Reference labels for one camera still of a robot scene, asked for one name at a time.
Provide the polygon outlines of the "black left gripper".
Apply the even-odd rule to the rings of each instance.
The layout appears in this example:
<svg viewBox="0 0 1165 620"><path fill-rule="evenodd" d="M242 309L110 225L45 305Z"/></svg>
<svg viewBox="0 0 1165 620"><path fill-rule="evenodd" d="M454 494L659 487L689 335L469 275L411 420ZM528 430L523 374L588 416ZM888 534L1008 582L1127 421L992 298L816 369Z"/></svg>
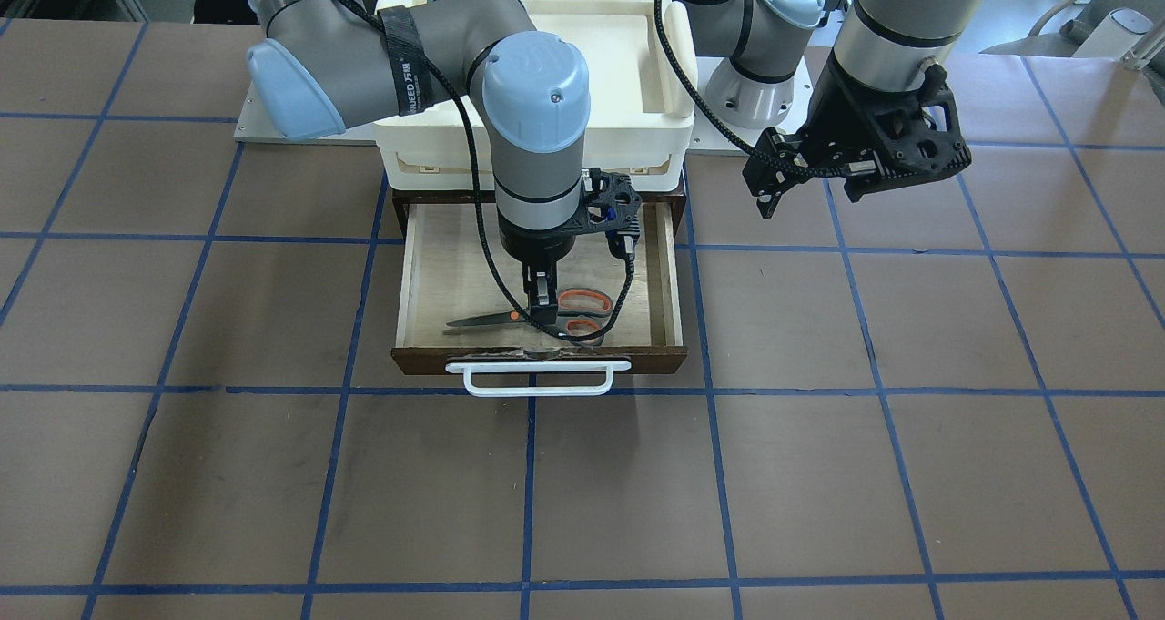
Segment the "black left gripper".
<svg viewBox="0 0 1165 620"><path fill-rule="evenodd" d="M795 134L769 127L742 168L744 184L770 220L783 193L811 178L845 178L852 202L956 176L972 164L961 135L956 98L935 59L916 68L919 86L885 92L857 82L829 56Z"/></svg>

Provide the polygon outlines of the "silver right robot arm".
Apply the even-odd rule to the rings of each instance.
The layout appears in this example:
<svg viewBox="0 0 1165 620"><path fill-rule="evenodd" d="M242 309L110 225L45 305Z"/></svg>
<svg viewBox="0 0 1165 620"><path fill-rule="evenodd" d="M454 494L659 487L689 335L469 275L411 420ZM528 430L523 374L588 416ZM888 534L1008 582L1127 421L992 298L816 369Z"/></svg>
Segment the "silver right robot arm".
<svg viewBox="0 0 1165 620"><path fill-rule="evenodd" d="M501 242L523 268L525 317L556 319L556 263L582 202L591 94L582 52L538 31L521 0L248 0L264 38L250 82L290 140L329 138L469 100L490 145Z"/></svg>

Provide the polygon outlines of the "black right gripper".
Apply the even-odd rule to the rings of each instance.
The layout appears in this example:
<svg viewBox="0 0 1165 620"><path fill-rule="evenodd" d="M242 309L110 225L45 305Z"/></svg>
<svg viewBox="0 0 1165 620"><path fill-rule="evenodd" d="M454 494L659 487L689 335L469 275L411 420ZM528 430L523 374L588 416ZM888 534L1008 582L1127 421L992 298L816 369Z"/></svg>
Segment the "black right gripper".
<svg viewBox="0 0 1165 620"><path fill-rule="evenodd" d="M542 326L556 324L558 297L556 267L576 244L576 237L558 228L528 230L500 223L501 244L522 265L522 287L527 312Z"/></svg>

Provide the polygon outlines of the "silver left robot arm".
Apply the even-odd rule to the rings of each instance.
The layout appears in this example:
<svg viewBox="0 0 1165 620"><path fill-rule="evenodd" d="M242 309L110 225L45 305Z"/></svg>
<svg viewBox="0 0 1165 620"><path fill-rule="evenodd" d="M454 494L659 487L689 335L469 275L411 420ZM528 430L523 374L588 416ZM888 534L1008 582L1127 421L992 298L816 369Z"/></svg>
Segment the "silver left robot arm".
<svg viewBox="0 0 1165 620"><path fill-rule="evenodd" d="M658 35L664 1L654 0ZM783 193L812 178L843 179L857 202L972 164L942 63L982 1L854 0L792 134L775 124L826 0L675 0L696 52L721 61L704 90L669 38L661 45L696 110L748 156L744 184L770 218Z"/></svg>

